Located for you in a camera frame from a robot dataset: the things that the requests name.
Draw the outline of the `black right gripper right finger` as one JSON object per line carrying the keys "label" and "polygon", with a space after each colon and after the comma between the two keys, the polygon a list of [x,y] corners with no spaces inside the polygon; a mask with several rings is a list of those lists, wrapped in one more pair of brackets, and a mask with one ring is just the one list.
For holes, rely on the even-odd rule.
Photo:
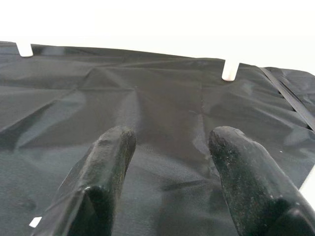
{"label": "black right gripper right finger", "polygon": [[313,236],[315,211],[267,149],[241,130],[218,126],[208,147],[240,236]]}

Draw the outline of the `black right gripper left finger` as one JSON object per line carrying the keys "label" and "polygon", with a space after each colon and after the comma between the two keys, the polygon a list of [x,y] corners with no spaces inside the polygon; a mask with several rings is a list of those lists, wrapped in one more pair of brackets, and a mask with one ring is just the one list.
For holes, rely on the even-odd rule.
{"label": "black right gripper left finger", "polygon": [[102,134],[62,181],[36,235],[110,236],[135,148],[135,134],[126,126]]}

